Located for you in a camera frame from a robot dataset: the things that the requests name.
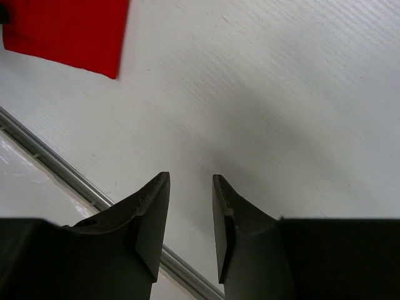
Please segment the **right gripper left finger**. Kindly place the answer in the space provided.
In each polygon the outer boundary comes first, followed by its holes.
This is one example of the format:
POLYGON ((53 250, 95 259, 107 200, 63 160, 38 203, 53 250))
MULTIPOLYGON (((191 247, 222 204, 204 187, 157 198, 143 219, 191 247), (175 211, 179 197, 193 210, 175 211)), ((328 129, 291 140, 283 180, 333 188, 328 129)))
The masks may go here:
POLYGON ((170 175, 160 172, 139 191, 78 222, 89 255, 89 299, 149 299, 158 280, 170 175))

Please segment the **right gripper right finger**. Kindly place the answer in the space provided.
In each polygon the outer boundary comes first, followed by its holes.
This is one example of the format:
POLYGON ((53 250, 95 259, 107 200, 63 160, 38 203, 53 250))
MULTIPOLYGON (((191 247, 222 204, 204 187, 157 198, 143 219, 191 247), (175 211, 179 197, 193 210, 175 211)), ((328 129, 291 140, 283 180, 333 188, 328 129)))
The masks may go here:
POLYGON ((212 177, 212 213, 219 283, 226 299, 295 299, 278 222, 212 177))

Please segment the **red t shirt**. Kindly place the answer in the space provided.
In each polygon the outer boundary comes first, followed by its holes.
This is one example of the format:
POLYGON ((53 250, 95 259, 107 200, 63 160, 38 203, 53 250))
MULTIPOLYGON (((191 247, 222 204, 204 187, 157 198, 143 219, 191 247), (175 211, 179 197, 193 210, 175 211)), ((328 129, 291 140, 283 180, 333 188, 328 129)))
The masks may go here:
POLYGON ((1 1, 4 48, 116 79, 129 1, 1 1))

